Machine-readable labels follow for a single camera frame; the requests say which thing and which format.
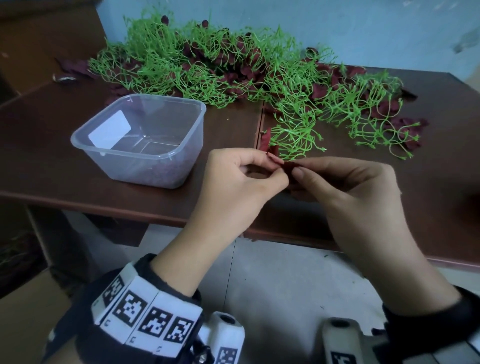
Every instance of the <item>plastic container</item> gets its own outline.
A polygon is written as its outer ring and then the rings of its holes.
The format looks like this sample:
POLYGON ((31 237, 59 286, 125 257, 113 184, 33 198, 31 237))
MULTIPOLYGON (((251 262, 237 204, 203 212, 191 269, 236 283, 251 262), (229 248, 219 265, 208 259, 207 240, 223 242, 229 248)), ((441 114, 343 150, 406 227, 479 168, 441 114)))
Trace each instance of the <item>plastic container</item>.
POLYGON ((154 95, 124 96, 73 133, 111 179, 177 188, 204 144, 203 102, 154 95))

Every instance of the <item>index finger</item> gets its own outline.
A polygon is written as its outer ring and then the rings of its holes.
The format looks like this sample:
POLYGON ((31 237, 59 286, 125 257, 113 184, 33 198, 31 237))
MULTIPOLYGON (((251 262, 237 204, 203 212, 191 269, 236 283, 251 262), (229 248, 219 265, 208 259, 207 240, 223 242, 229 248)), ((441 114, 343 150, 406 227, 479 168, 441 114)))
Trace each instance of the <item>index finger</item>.
POLYGON ((228 159, 231 159, 238 167, 253 164, 265 168, 271 172, 280 168, 265 152, 252 148, 229 148, 223 149, 228 159))
POLYGON ((305 158, 295 161, 319 174, 345 179, 354 172, 367 172, 371 177, 381 172, 382 164, 366 160, 340 157, 305 158))

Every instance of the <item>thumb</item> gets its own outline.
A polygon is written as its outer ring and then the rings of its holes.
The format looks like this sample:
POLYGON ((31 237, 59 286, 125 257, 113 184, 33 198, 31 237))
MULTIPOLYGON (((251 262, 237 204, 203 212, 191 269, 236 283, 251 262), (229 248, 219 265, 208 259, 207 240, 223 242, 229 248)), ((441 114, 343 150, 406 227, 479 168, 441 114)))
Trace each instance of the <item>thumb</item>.
POLYGON ((288 176, 283 169, 279 168, 270 177, 257 180, 257 183, 264 186, 264 196, 270 200, 288 187, 288 176))
POLYGON ((322 176, 304 167, 295 167, 292 176, 321 204, 328 204, 343 192, 329 184, 322 176))

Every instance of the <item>dark brown wooden table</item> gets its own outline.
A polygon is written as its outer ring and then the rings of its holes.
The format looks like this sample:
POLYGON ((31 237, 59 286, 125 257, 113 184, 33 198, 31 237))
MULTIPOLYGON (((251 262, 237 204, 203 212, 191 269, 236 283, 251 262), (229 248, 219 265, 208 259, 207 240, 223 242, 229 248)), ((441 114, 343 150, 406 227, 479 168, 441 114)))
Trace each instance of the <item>dark brown wooden table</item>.
MULTIPOLYGON (((480 95, 446 73, 393 70, 418 96, 403 116, 424 117, 423 147, 401 161, 387 148, 355 146, 343 128, 317 124, 327 152, 392 164, 403 192, 408 222, 431 259, 480 267, 480 95)), ((163 190, 110 180, 70 143, 79 126, 99 112, 108 97, 103 82, 48 84, 0 108, 0 196, 21 202, 116 218, 182 227, 201 187, 208 152, 255 147, 259 130, 275 120, 260 104, 240 102, 208 108, 204 148, 186 183, 163 190)), ((280 194, 270 201, 246 238, 338 250, 317 204, 280 194)))
MULTIPOLYGON (((317 123, 327 149, 309 157, 337 156, 394 166, 405 214, 422 251, 438 263, 480 267, 480 94, 448 73, 391 70, 418 96, 401 116, 426 118, 423 147, 402 161, 387 147, 355 145, 344 127, 317 123)), ((276 124, 265 115, 262 130, 276 124)), ((320 206, 279 195, 246 232, 254 239, 338 250, 320 206)))

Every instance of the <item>gray floor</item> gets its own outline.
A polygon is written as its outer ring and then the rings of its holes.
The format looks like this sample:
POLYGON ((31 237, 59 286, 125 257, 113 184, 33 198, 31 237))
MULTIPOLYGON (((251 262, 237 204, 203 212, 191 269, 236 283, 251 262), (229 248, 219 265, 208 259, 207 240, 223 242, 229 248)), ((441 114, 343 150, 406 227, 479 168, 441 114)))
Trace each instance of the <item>gray floor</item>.
MULTIPOLYGON (((138 248, 114 245, 82 214, 65 212, 101 271, 158 253, 180 229, 150 225, 138 248)), ((480 293, 480 275, 441 268, 455 285, 480 293)), ((245 327, 240 363, 310 363, 319 356, 326 317, 357 320, 365 334, 382 328, 382 303, 344 255, 238 238, 200 285, 206 312, 234 315, 245 327)))

